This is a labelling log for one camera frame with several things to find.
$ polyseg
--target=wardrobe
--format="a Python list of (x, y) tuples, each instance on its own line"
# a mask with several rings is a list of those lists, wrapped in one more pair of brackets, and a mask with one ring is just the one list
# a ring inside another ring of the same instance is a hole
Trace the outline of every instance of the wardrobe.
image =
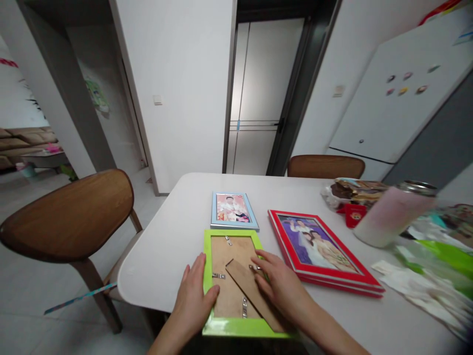
[(304, 18), (239, 23), (227, 174), (266, 175)]

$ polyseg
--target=wooden chair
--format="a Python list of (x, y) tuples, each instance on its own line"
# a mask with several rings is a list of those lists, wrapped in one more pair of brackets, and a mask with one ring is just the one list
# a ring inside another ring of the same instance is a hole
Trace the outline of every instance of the wooden chair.
[(289, 161), (290, 178), (360, 178), (365, 162), (340, 155), (296, 155)]
[[(12, 214), (0, 226), (0, 242), (36, 260), (72, 265), (89, 290), (95, 290), (116, 282), (125, 256), (142, 234), (133, 210), (134, 199), (132, 184), (124, 171), (113, 169), (90, 175)], [(128, 217), (137, 234), (102, 281), (89, 256), (98, 251)], [(111, 301), (111, 298), (122, 300), (118, 290), (98, 293), (94, 298), (113, 333), (120, 333), (123, 326)]]

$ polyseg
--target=chair leg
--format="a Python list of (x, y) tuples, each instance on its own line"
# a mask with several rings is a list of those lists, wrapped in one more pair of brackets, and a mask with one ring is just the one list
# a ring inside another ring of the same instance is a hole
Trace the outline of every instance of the chair leg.
[[(102, 279), (100, 278), (99, 273), (90, 259), (87, 258), (85, 260), (75, 261), (70, 264), (80, 274), (90, 291), (103, 287)], [(94, 299), (100, 308), (100, 311), (105, 316), (105, 319), (107, 319), (108, 324), (112, 328), (113, 334), (120, 333), (122, 331), (123, 325), (112, 300), (104, 295), (103, 292), (94, 295)]]

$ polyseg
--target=metal lid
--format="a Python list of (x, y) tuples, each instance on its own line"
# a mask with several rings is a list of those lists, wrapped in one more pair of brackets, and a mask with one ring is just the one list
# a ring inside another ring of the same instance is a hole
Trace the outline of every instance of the metal lid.
[(437, 188), (426, 182), (405, 180), (396, 185), (399, 190), (405, 192), (412, 192), (422, 196), (435, 197), (437, 195)]

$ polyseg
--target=sofa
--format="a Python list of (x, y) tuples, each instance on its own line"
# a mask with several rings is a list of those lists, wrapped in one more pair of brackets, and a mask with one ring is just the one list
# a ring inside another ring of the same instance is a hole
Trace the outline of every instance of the sofa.
[(21, 155), (44, 150), (58, 144), (51, 127), (0, 128), (0, 170), (13, 168), (23, 162)]

